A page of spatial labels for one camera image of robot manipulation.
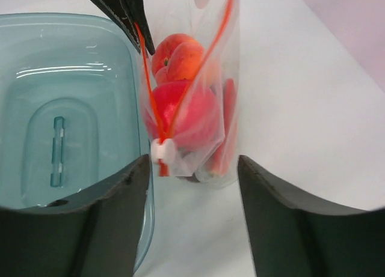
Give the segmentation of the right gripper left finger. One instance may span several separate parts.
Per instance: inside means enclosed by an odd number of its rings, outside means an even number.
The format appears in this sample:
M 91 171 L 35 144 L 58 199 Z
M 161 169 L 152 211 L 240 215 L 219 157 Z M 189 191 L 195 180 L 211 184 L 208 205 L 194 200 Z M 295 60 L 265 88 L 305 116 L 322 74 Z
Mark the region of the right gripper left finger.
M 1 275 L 132 276 L 149 180 L 143 155 L 46 207 L 2 207 Z

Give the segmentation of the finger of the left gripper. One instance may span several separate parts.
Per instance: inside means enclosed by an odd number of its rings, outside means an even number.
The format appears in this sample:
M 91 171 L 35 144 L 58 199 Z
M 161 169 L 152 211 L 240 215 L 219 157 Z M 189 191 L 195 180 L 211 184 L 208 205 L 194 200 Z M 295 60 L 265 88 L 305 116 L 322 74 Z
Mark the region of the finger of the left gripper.
M 140 41 L 134 28 L 134 18 L 125 0 L 90 0 L 106 14 L 128 37 L 138 53 L 141 52 Z
M 134 48 L 139 52 L 142 47 L 146 47 L 148 53 L 154 55 L 155 47 L 144 10 L 144 0 L 121 0 L 121 4 L 125 13 L 125 26 Z M 145 45 L 140 45 L 135 25 L 138 25 Z

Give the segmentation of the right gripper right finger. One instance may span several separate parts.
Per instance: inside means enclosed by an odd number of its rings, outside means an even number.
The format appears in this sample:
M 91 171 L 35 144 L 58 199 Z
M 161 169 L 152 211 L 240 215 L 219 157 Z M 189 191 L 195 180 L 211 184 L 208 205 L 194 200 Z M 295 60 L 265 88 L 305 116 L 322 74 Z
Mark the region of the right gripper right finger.
M 238 177 L 257 276 L 384 275 L 384 209 L 320 198 L 245 155 Z

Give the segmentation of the orange toy peach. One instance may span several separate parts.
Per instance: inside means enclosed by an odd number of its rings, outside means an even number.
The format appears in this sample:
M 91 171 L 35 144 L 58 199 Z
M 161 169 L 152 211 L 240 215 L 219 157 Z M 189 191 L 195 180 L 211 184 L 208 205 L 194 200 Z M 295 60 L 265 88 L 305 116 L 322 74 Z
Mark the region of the orange toy peach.
M 177 33 L 166 37 L 152 57 L 151 69 L 156 84 L 193 80 L 204 51 L 203 46 L 189 35 Z

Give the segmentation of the toy watermelon slice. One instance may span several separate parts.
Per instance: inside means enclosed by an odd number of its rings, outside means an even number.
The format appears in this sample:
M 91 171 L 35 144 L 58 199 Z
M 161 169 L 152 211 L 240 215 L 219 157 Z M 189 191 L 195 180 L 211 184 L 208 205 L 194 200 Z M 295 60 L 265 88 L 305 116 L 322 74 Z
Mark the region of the toy watermelon slice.
M 237 90 L 232 78 L 225 80 L 223 86 L 223 117 L 225 138 L 210 158 L 209 172 L 214 176 L 227 174 L 235 155 L 237 120 L 234 117 Z

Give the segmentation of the clear orange zip top bag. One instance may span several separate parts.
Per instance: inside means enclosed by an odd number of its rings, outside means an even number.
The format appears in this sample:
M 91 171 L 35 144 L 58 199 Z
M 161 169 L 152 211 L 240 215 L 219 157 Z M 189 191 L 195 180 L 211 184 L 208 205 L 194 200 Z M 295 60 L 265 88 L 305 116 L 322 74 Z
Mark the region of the clear orange zip top bag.
M 225 187 L 237 179 L 239 0 L 144 0 L 140 108 L 161 177 Z

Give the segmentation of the blue transparent plastic tub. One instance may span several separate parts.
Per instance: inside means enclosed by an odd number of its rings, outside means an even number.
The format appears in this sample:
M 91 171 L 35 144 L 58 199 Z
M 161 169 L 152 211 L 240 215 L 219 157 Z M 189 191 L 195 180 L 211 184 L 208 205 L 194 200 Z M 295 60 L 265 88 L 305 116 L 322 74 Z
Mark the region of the blue transparent plastic tub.
M 78 193 L 148 155 L 129 40 L 95 16 L 1 16 L 1 208 Z M 153 178 L 134 273 L 154 232 Z

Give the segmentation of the red toy apple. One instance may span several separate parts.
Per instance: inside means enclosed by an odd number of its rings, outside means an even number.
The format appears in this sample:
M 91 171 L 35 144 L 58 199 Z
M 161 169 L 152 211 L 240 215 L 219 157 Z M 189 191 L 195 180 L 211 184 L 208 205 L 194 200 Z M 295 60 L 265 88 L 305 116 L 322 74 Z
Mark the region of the red toy apple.
M 167 82 L 153 90 L 156 107 L 168 132 L 175 109 L 189 81 Z M 220 104 L 210 88 L 199 85 L 190 92 L 177 113 L 173 134 L 169 136 L 178 149 L 212 149 L 218 142 Z

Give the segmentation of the purple toy eggplant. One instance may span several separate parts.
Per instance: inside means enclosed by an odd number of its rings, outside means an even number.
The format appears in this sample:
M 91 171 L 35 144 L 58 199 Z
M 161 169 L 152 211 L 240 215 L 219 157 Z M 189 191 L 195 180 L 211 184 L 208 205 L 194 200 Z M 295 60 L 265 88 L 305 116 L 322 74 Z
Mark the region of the purple toy eggplant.
M 178 153 L 176 165 L 178 167 L 177 177 L 192 183 L 200 183 L 196 174 L 205 161 L 205 154 L 201 150 L 191 151 L 186 148 L 179 149 Z

